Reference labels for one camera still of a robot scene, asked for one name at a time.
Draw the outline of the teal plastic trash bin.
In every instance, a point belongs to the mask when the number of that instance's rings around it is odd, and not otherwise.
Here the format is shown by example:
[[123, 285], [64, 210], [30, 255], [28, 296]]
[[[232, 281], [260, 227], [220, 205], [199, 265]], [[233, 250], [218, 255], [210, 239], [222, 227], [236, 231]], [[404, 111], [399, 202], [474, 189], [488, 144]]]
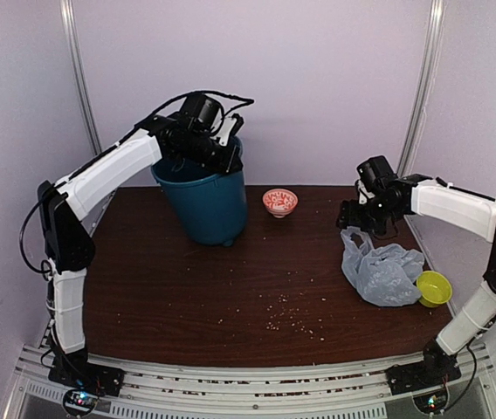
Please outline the teal plastic trash bin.
[[161, 160], [151, 174], [191, 240], [230, 247], [244, 230], [248, 208], [243, 171], [216, 174], [182, 159]]

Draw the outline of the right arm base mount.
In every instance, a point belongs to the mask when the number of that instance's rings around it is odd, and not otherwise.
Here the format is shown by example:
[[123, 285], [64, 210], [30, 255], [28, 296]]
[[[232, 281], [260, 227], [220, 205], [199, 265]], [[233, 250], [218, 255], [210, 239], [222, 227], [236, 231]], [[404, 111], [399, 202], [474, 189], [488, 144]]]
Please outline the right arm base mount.
[[428, 347], [424, 350], [424, 358], [421, 361], [404, 365], [393, 365], [385, 370], [387, 383], [392, 395], [402, 395], [427, 388], [439, 386], [440, 389], [430, 393], [413, 396], [416, 409], [429, 417], [443, 416], [456, 406], [468, 393], [478, 371], [478, 360], [472, 350], [470, 340], [463, 350], [472, 357], [472, 374], [462, 389], [461, 393], [452, 397], [449, 389], [451, 381], [462, 377], [458, 365], [458, 356]]

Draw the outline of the translucent grey plastic bag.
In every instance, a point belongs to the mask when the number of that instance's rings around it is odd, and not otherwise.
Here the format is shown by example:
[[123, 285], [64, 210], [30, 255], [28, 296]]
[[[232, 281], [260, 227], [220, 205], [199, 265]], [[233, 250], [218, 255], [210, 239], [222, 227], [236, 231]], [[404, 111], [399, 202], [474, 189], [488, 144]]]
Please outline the translucent grey plastic bag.
[[341, 271], [360, 297], [379, 307], [413, 305], [422, 293], [416, 287], [424, 271], [422, 252], [400, 244], [375, 247], [370, 235], [356, 227], [341, 231]]

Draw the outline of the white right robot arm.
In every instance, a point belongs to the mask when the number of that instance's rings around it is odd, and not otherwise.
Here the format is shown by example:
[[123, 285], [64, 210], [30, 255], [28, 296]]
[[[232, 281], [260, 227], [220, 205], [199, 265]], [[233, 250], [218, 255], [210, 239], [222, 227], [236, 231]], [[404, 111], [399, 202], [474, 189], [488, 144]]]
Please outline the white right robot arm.
[[417, 364], [417, 379], [434, 385], [450, 370], [447, 356], [458, 353], [496, 319], [496, 197], [425, 175], [384, 176], [357, 185], [358, 198], [341, 203], [336, 224], [342, 230], [357, 227], [383, 236], [389, 221], [427, 216], [469, 231], [492, 246], [478, 290], [438, 333], [433, 343], [436, 352]]

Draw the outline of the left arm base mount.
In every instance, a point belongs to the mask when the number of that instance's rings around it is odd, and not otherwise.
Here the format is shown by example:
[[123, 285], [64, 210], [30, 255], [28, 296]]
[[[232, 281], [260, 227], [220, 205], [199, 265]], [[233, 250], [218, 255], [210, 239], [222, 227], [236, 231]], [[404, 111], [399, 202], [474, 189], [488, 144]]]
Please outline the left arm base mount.
[[67, 387], [61, 405], [70, 417], [84, 418], [93, 413], [101, 398], [120, 395], [123, 370], [89, 362], [86, 349], [66, 354], [54, 340], [49, 340], [49, 346], [40, 360], [53, 355], [48, 380]]

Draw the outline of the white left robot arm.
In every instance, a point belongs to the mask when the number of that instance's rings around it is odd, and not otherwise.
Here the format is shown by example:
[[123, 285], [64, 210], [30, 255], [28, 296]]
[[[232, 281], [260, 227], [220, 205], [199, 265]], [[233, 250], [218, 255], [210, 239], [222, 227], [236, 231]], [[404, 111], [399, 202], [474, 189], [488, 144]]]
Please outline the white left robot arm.
[[45, 254], [53, 282], [56, 342], [68, 354], [60, 362], [59, 371], [74, 387], [84, 388], [94, 378], [93, 366], [73, 354], [86, 346], [83, 291], [95, 255], [83, 220], [124, 182], [163, 159], [183, 157], [224, 175], [240, 171], [240, 147], [232, 138], [243, 124], [243, 118], [234, 113], [212, 133], [175, 115], [147, 117], [81, 168], [55, 183], [39, 186]]

